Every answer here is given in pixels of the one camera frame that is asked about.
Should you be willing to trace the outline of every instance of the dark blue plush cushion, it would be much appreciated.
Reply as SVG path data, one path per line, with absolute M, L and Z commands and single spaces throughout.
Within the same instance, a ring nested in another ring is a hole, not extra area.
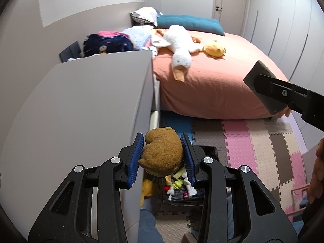
M 186 30 L 225 35 L 223 28 L 216 19 L 191 15 L 164 14 L 157 18 L 158 27 L 168 29 L 171 25 L 183 26 Z

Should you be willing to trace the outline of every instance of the yellow duck plush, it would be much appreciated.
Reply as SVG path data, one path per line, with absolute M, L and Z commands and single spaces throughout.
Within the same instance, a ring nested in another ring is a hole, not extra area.
M 226 48 L 217 42 L 217 40 L 204 45 L 202 50 L 214 58 L 222 57 L 226 53 Z

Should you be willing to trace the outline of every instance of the brown plush toy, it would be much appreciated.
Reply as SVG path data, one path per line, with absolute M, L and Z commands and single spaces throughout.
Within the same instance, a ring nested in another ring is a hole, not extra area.
M 146 145 L 138 164 L 149 174 L 166 177 L 176 172 L 183 162 L 182 144 L 170 128 L 156 128 L 145 135 Z

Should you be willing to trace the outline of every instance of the bed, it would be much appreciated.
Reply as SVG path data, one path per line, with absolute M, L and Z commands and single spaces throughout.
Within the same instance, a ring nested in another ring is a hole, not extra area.
M 271 117 L 243 78 L 261 60 L 281 80 L 288 81 L 280 69 L 256 46 L 244 38 L 188 31 L 203 44 L 217 40 L 226 48 L 223 58 L 204 52 L 192 54 L 186 81 L 176 81 L 171 72 L 172 52 L 160 48 L 153 71 L 160 80 L 161 101 L 170 110 L 191 117 L 208 119 L 256 119 Z

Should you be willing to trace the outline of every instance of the blue gripper pad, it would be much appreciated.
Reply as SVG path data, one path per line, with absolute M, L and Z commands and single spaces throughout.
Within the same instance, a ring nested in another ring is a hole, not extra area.
M 181 134 L 180 139 L 183 147 L 184 166 L 186 168 L 188 181 L 191 183 L 193 187 L 195 187 L 196 185 L 195 166 L 189 149 L 189 145 L 191 145 L 191 143 L 188 136 L 186 136 L 183 133 Z
M 133 151 L 132 159 L 129 162 L 128 166 L 128 177 L 127 177 L 127 186 L 132 187 L 133 183 L 136 181 L 137 171 L 138 171 L 138 160 L 141 158 L 142 149 L 144 147 L 144 135 L 138 134 L 134 144 L 132 145 L 131 151 Z

